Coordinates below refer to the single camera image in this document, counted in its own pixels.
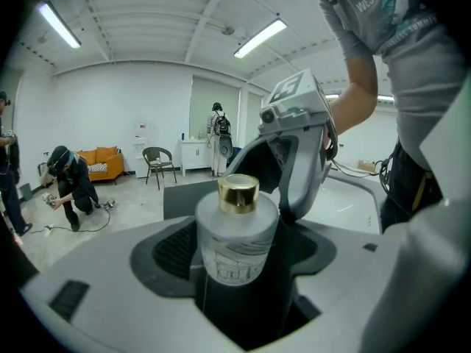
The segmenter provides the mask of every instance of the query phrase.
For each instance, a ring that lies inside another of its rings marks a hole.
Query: jeans
[[[57,185],[57,188],[59,189],[59,197],[64,197],[72,193],[72,196],[74,197],[74,203],[77,209],[83,212],[88,212],[89,210],[93,208],[93,205],[91,204],[90,196],[80,187],[74,187],[69,182],[63,180],[59,182],[59,184]],[[64,211],[65,211],[65,216],[67,217],[68,222],[70,222],[71,225],[78,224],[79,216],[72,209],[72,203],[66,202],[63,204],[63,206],[64,206]]]
[[[7,166],[1,166],[0,173],[1,199],[13,229],[15,229],[16,234],[21,235],[23,234],[26,222],[21,215],[20,200],[18,199],[13,172]]]
[[[442,192],[433,174],[417,165],[399,142],[394,149],[388,184],[389,194],[410,215],[404,213],[388,196],[380,211],[383,231],[393,224],[407,222],[419,210],[442,199]]]

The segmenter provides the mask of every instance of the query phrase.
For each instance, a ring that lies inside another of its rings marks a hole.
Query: gold bottle cap
[[[219,208],[226,213],[245,214],[257,207],[258,179],[231,174],[218,180]]]

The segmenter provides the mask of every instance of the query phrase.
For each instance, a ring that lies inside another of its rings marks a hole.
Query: white cabinet
[[[206,140],[180,140],[182,150],[182,174],[192,168],[209,168],[208,142]]]

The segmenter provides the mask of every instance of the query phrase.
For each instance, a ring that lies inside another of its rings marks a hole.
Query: fluorescent light
[[[390,97],[390,96],[378,96],[378,99],[380,101],[393,101],[394,102],[394,97]]]
[[[54,28],[59,35],[64,38],[64,40],[72,47],[73,49],[78,49],[81,45],[80,41],[74,35],[74,33],[67,27],[64,20],[57,13],[56,9],[52,6],[50,1],[39,6],[39,12],[43,17],[49,22],[49,24]]]
[[[280,19],[273,21],[266,28],[262,29],[255,37],[252,37],[247,43],[245,43],[240,49],[238,49],[234,56],[238,59],[242,59],[245,55],[251,52],[255,47],[262,44],[268,38],[272,37],[276,33],[285,29],[286,25]]]

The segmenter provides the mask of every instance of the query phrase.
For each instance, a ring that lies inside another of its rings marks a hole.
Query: backpack
[[[219,113],[218,118],[216,119],[216,123],[214,124],[214,131],[217,135],[230,135],[230,122],[226,118],[226,113],[223,116],[220,116]]]

